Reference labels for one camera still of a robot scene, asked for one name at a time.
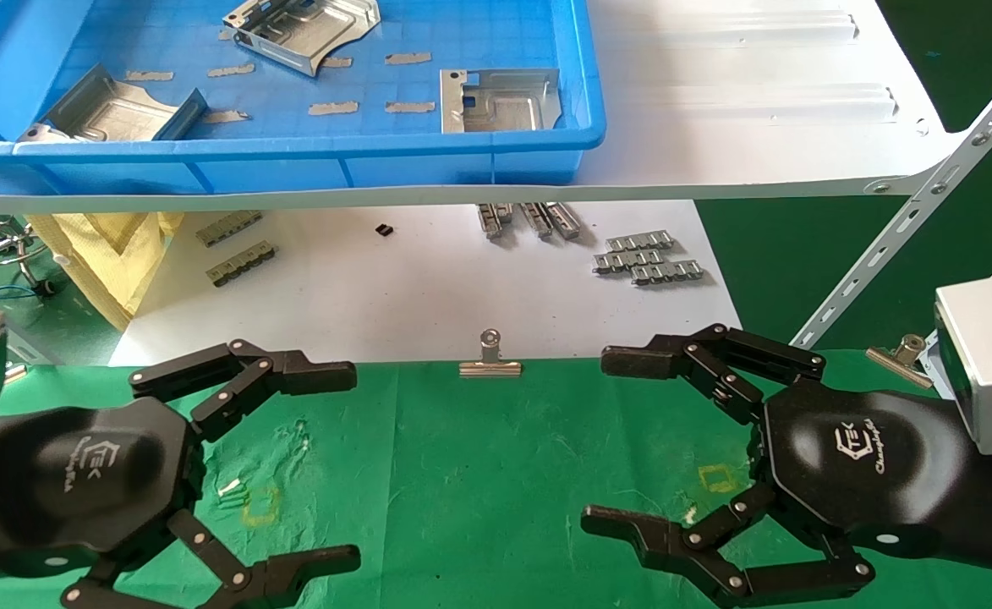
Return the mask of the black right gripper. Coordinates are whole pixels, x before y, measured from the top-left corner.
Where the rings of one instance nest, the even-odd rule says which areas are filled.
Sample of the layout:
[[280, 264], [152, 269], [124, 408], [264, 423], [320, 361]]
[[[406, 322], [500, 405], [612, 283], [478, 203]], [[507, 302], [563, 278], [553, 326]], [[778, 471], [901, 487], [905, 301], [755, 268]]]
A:
[[[645, 569], [678, 575], [720, 608], [759, 608], [854, 596], [875, 569], [853, 546], [895, 557], [971, 554], [962, 483], [972, 443], [956, 411], [899, 391], [842, 391], [820, 381], [825, 358], [715, 324], [692, 335], [655, 335], [645, 347], [607, 346], [607, 376], [682, 378], [749, 425], [761, 417], [766, 483], [755, 483], [698, 523], [599, 505], [582, 510], [589, 535], [623, 540]], [[797, 384], [764, 404], [739, 375]], [[823, 552], [816, 562], [742, 569], [722, 548], [763, 517]]]

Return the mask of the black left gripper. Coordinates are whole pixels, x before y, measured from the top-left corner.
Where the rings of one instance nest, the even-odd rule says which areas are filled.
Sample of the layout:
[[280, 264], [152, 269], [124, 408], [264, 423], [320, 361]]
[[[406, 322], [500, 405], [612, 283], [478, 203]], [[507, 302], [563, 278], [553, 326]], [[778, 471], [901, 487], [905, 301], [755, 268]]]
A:
[[[121, 568], [143, 567], [175, 537], [220, 581], [200, 608], [295, 606], [313, 579], [359, 569], [359, 548], [244, 566], [190, 512], [206, 472], [198, 438], [220, 440], [275, 394], [349, 391], [357, 382], [348, 361], [314, 363], [299, 350], [237, 339], [137, 370], [129, 377], [137, 398], [122, 408], [0, 416], [0, 578], [55, 577], [96, 562], [63, 592], [62, 606], [171, 608], [114, 583]], [[166, 405], [210, 388], [190, 425]]]

